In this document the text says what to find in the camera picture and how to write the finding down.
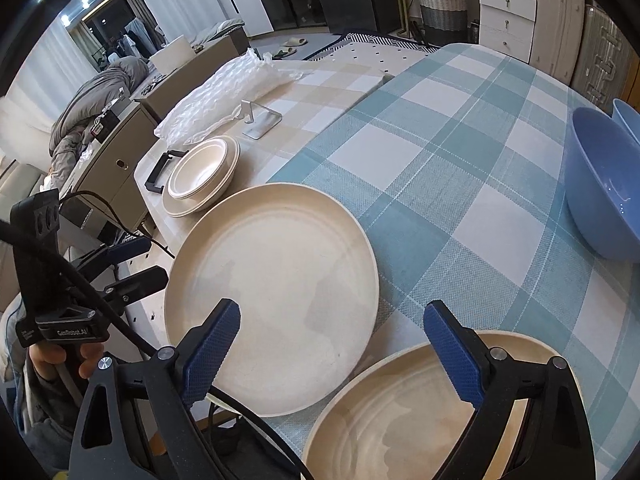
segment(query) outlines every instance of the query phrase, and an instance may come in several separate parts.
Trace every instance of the slipper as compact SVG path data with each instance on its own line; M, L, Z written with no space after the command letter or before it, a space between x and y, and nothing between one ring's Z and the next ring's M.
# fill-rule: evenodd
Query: slipper
M297 51L298 50L296 48L293 48L292 46L285 46L281 48L279 51L277 51L276 54L273 54L273 59L275 60L284 59L285 57L289 57L292 54L295 54Z
M282 46L302 46L306 44L305 38L289 38Z

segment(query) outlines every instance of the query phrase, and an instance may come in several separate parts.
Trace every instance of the plaid tablecloth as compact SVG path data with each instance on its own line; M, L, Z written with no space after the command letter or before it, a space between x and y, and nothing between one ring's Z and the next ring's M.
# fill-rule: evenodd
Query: plaid tablecloth
M344 204L378 261L376 331L358 370L425 340L424 307L525 333L567 358L598 478L640 438L639 267L597 256L564 198L568 115L588 102L518 60L452 44L308 143L271 179ZM299 452L329 399L270 423Z
M241 150L233 181L225 196L267 182L319 132L390 79L380 70L350 63L288 60L277 63L288 70L306 73L302 79L280 86L257 100L261 105L282 113L282 121L259 140L242 134L242 120L232 121L216 130L217 135L235 137ZM158 140L138 163L134 178L156 226L175 253L206 212L171 218L162 207L161 195L146 190L145 182L165 151L166 144ZM164 185L176 163L174 159L167 164L158 186Z

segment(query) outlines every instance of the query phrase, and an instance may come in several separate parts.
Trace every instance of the nightstand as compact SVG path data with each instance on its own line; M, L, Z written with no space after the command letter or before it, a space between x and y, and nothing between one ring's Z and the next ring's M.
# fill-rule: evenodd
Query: nightstand
M143 105L132 102L118 116L120 122L103 143L94 140L93 150L86 160L78 162L60 198L70 192L92 191L113 207L124 227L135 230L146 216L147 209L133 178L136 165L158 138L154 130L158 123ZM80 196L82 202L103 213L117 224L109 209L92 196Z

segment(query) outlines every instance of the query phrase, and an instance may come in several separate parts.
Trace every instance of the gray blanket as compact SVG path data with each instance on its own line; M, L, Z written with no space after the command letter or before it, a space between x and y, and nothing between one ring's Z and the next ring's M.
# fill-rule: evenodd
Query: gray blanket
M129 97L148 74L137 57L123 57L84 83L51 128L49 153L52 185L62 188L78 158L92 140L89 129L108 102L118 97L120 88Z
M78 126L84 130L88 121L100 115L106 104L118 96L120 88L124 88L126 97L129 97L147 73L146 64L141 59L129 56L116 60L107 70L84 83L51 128L49 154L53 155L69 132L78 130Z

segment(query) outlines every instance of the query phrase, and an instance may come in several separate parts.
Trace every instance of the hand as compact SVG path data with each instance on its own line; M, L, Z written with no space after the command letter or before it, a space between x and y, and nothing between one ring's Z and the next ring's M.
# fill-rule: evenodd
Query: hand
M94 373L98 361L104 354L102 343L84 343L80 345L80 355L84 362L78 369L78 374L83 379L88 379ZM53 381L58 376L55 365L61 365L66 360L66 352L62 346L48 341L40 341L29 347L29 357L38 375L46 381Z

